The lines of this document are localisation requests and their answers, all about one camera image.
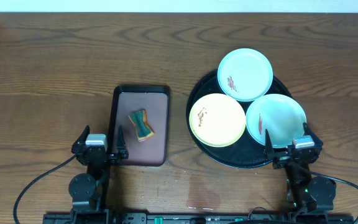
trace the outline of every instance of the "black tray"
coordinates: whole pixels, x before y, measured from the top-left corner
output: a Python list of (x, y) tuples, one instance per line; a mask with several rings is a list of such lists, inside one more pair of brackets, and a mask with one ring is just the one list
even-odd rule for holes
[[(230, 167), (255, 168), (271, 163), (271, 160), (266, 160), (264, 157), (265, 146), (257, 143), (249, 135), (248, 130), (245, 130), (244, 134), (234, 144), (231, 144), (230, 146), (226, 147), (207, 146), (200, 142), (191, 132), (189, 124), (189, 115), (191, 107), (194, 105), (194, 103), (196, 103), (196, 101), (201, 97), (211, 93), (224, 94), (221, 87), (219, 86), (218, 79), (216, 77), (217, 71), (218, 70), (213, 70), (212, 72), (209, 72), (196, 84), (193, 91), (191, 91), (190, 93), (186, 107), (186, 120), (191, 137), (193, 138), (197, 146), (210, 158)], [(288, 91), (288, 89), (276, 77), (273, 78), (272, 86), (266, 94), (272, 93), (278, 93), (292, 98), (291, 93)], [(239, 103), (243, 107), (244, 111), (247, 112), (248, 107), (252, 103), (252, 101)]]
[[(170, 94), (169, 94), (169, 87), (167, 86), (137, 86), (137, 85), (121, 85), (121, 86), (117, 86), (114, 89), (114, 93), (112, 95), (112, 105), (111, 105), (111, 114), (110, 114), (110, 124), (109, 124), (109, 132), (108, 132), (108, 136), (107, 136), (107, 140), (108, 140), (108, 154), (111, 154), (113, 152), (116, 152), (116, 146), (114, 145), (114, 133), (117, 130), (116, 127), (116, 123), (118, 122), (118, 124), (122, 123), (123, 120), (120, 121), (116, 121), (117, 120), (117, 111), (119, 110), (119, 97), (121, 93), (161, 93), (167, 96), (167, 110), (166, 110), (166, 114), (165, 116), (167, 117), (167, 119), (165, 120), (165, 132), (160, 132), (158, 133), (159, 135), (163, 134), (163, 139), (160, 139), (159, 142), (163, 141), (163, 148), (159, 147), (159, 148), (152, 148), (151, 151), (148, 151), (147, 155), (145, 155), (143, 157), (143, 161), (131, 161), (131, 153), (132, 153), (132, 158), (134, 158), (134, 154), (136, 153), (137, 155), (141, 155), (141, 152), (137, 152), (135, 150), (131, 151), (131, 149), (129, 148), (129, 143), (127, 143), (127, 147), (128, 147), (128, 153), (129, 153), (129, 158), (123, 160), (123, 164), (124, 165), (136, 165), (136, 166), (160, 166), (165, 162), (165, 155), (166, 155), (166, 151), (167, 151), (167, 131), (168, 131), (168, 109), (169, 109), (169, 101), (170, 101)], [(137, 108), (136, 110), (141, 110), (141, 109), (146, 109), (144, 107), (146, 107), (146, 105), (144, 105), (144, 107), (140, 104), (140, 105), (134, 105), (135, 107), (140, 106), (140, 108)], [(130, 131), (128, 130), (129, 128), (132, 129), (132, 123), (129, 121), (129, 119), (127, 121), (125, 121), (126, 123), (130, 123), (127, 125), (127, 130), (125, 128), (125, 125), (122, 123), (122, 132), (124, 133), (124, 140), (127, 141), (126, 139), (126, 134), (128, 134)]]

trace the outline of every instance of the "green sponge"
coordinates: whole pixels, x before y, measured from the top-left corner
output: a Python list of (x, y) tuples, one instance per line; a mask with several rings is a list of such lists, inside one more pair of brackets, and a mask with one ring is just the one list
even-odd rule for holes
[(143, 141), (154, 135), (153, 129), (147, 123), (146, 110), (131, 113), (129, 119), (135, 126), (138, 141)]

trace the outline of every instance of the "white background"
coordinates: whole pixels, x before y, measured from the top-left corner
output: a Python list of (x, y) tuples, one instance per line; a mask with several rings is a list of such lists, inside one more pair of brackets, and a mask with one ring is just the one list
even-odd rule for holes
[(358, 12), (358, 0), (0, 0), (0, 12)]

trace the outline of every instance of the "red stain on plate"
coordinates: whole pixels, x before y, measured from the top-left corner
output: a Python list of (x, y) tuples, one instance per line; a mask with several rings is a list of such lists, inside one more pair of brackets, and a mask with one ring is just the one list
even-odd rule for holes
[(233, 78), (231, 76), (229, 78), (227, 78), (227, 84), (229, 85), (230, 89), (237, 92), (237, 88), (236, 88)]
[(259, 134), (262, 135), (262, 117), (259, 114)]
[(206, 109), (204, 111), (205, 108), (203, 108), (199, 113), (198, 113), (198, 126), (201, 127), (201, 125), (203, 124), (203, 117), (204, 114), (206, 114)]

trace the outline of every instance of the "black cable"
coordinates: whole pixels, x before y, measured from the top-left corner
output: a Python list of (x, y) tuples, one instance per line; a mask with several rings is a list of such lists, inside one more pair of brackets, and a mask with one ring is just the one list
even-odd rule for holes
[[(298, 163), (294, 162), (294, 164), (296, 165), (296, 167), (300, 170), (302, 170), (303, 172), (307, 172), (309, 174), (312, 174), (312, 175), (315, 175), (315, 176), (319, 176), (319, 177), (325, 177), (327, 179), (331, 179), (331, 180), (335, 180), (335, 181), (338, 181), (340, 183), (343, 183), (343, 184), (347, 184), (349, 186), (352, 186), (354, 187), (355, 189), (358, 190), (358, 186), (356, 184), (353, 184), (352, 182), (349, 182), (349, 181), (346, 181), (346, 180), (342, 180), (342, 179), (339, 179), (339, 178), (336, 178), (336, 177), (331, 177), (331, 176), (328, 176), (328, 175), (324, 175), (324, 174), (319, 174), (317, 172), (313, 172), (313, 171), (310, 171), (310, 170), (307, 170), (305, 168), (303, 168), (301, 165), (299, 165)], [(357, 218), (354, 220), (353, 224), (356, 224), (358, 223), (358, 216)]]
[(255, 207), (255, 208), (253, 208), (253, 209), (249, 212), (249, 214), (248, 214), (248, 220), (251, 219), (252, 212), (254, 212), (254, 210), (255, 210), (255, 209), (258, 209), (258, 208), (261, 208), (261, 209), (263, 209), (263, 210), (265, 210), (265, 211), (267, 212), (266, 208), (264, 208), (264, 207)]
[(59, 166), (56, 166), (55, 168), (46, 171), (45, 173), (39, 175), (37, 178), (35, 178), (32, 182), (30, 182), (24, 189), (23, 191), (20, 193), (20, 195), (17, 197), (16, 202), (15, 202), (15, 206), (13, 207), (13, 219), (15, 219), (15, 223), (16, 224), (20, 224), (19, 219), (17, 219), (17, 206), (19, 205), (20, 199), (22, 199), (24, 193), (33, 185), (35, 184), (38, 180), (40, 180), (42, 177), (45, 177), (46, 175), (52, 173), (53, 171), (58, 170), (59, 168), (62, 168), (64, 165), (68, 164), (69, 162), (71, 162), (73, 159), (75, 159), (76, 155), (72, 156), (71, 158), (69, 158), (68, 160), (66, 160), (64, 163), (60, 164)]

